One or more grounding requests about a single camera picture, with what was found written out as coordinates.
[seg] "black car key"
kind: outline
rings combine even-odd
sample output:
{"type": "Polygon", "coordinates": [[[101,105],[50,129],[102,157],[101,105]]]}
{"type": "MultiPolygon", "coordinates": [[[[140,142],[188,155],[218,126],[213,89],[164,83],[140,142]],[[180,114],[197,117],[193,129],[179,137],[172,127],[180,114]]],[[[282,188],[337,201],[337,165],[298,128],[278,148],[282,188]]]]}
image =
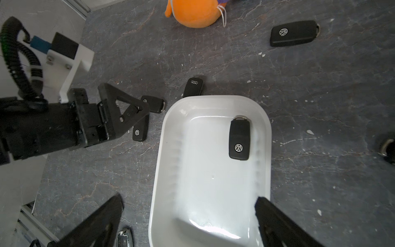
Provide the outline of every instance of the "black car key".
{"type": "Polygon", "coordinates": [[[273,47],[299,45],[313,41],[320,34],[315,21],[297,21],[272,28],[270,45],[273,47]]]}
{"type": "Polygon", "coordinates": [[[229,157],[236,160],[248,160],[250,156],[250,121],[236,117],[230,123],[229,157]]]}
{"type": "Polygon", "coordinates": [[[137,124],[133,126],[134,141],[145,141],[145,139],[147,139],[148,121],[149,114],[147,114],[142,120],[140,120],[139,122],[137,122],[137,124]]]}
{"type": "Polygon", "coordinates": [[[166,106],[166,103],[163,99],[154,96],[143,95],[141,100],[148,104],[149,111],[153,113],[163,112],[166,106]]]}
{"type": "Polygon", "coordinates": [[[183,98],[189,96],[199,96],[203,90],[203,80],[200,78],[189,78],[184,89],[183,98]]]}

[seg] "white plastic tray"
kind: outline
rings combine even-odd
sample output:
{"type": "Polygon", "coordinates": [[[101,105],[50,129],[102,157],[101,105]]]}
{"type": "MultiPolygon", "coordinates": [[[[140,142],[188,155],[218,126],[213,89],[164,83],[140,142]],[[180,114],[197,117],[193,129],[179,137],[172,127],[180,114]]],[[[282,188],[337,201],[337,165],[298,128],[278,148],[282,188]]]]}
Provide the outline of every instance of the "white plastic tray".
{"type": "Polygon", "coordinates": [[[271,126],[242,96],[194,96],[167,112],[149,220],[151,247],[260,247],[258,196],[270,198],[271,126]],[[228,155],[234,117],[250,119],[246,161],[228,155]]]}

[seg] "stuffed toy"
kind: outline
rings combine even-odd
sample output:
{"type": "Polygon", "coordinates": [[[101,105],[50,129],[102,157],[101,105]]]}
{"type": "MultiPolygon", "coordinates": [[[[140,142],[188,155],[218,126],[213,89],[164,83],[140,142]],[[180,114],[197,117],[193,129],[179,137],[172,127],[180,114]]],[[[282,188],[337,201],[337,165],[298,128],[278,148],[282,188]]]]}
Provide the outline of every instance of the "stuffed toy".
{"type": "Polygon", "coordinates": [[[173,13],[174,18],[184,26],[203,28],[213,24],[222,16],[226,26],[226,2],[229,0],[168,0],[166,17],[173,13]]]}

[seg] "coiled cable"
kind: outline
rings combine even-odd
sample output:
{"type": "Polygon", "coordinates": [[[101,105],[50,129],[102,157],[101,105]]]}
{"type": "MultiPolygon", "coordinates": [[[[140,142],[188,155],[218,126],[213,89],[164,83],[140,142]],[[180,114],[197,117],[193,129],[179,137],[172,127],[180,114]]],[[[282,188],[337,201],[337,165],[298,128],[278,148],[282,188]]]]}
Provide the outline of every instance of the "coiled cable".
{"type": "Polygon", "coordinates": [[[41,64],[37,56],[29,48],[17,41],[18,34],[21,30],[25,33],[24,41],[29,43],[30,35],[18,19],[10,17],[3,24],[0,32],[0,42],[4,61],[11,77],[20,90],[19,96],[26,100],[32,100],[38,96],[43,98],[41,94],[43,89],[41,64]],[[31,82],[22,70],[18,51],[26,56],[31,65],[31,82]]]}

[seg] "stone countertop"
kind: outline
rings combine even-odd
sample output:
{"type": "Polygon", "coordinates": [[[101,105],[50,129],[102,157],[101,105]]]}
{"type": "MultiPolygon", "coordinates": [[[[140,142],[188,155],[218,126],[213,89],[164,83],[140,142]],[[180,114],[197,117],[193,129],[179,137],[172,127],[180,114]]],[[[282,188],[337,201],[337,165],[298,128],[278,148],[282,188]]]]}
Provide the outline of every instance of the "stone countertop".
{"type": "MultiPolygon", "coordinates": [[[[98,102],[108,82],[167,108],[188,78],[204,95],[251,98],[273,132],[271,201],[327,247],[392,246],[395,166],[375,154],[395,121],[395,22],[391,1],[232,0],[228,24],[192,29],[165,18],[167,1],[127,0],[91,13],[81,43],[95,52],[89,75],[74,84],[98,102]],[[316,20],[311,43],[273,48],[271,28],[316,20]]],[[[135,246],[147,247],[162,114],[148,138],[132,132],[86,149],[51,153],[35,215],[62,237],[115,192],[135,246]]]]}

